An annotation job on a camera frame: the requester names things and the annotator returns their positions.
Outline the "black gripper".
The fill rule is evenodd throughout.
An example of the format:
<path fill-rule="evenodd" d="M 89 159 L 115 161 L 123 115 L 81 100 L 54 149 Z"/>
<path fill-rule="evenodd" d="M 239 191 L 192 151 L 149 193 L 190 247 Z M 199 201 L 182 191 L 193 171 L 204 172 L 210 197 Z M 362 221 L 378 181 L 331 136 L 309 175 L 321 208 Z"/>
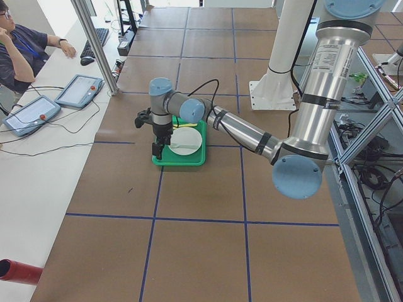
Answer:
<path fill-rule="evenodd" d="M 159 125 L 154 123 L 152 126 L 154 135 L 156 136 L 156 142 L 152 143 L 152 154 L 157 159 L 162 158 L 162 152 L 164 145 L 171 144 L 171 136 L 173 134 L 173 124 L 168 123 L 165 125 Z"/>

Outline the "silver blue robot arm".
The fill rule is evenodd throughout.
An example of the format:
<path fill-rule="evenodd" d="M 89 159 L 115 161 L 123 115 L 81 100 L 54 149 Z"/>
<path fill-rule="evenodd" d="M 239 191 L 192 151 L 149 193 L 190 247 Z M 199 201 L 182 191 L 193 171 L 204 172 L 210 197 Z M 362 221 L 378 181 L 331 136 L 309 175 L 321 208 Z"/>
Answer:
<path fill-rule="evenodd" d="M 382 1 L 324 1 L 315 30 L 317 43 L 306 67 L 305 84 L 291 88 L 292 70 L 308 31 L 315 1 L 286 1 L 265 74 L 249 84 L 254 113 L 281 113 L 283 130 L 271 132 L 220 107 L 213 98 L 182 93 L 163 77 L 149 84 L 150 106 L 144 116 L 154 134 L 152 162 L 164 167 L 197 167 L 207 158 L 207 132 L 227 135 L 236 147 L 265 158 L 282 195 L 313 196 L 322 184 L 329 157 L 327 138 L 358 49 L 370 40 Z"/>

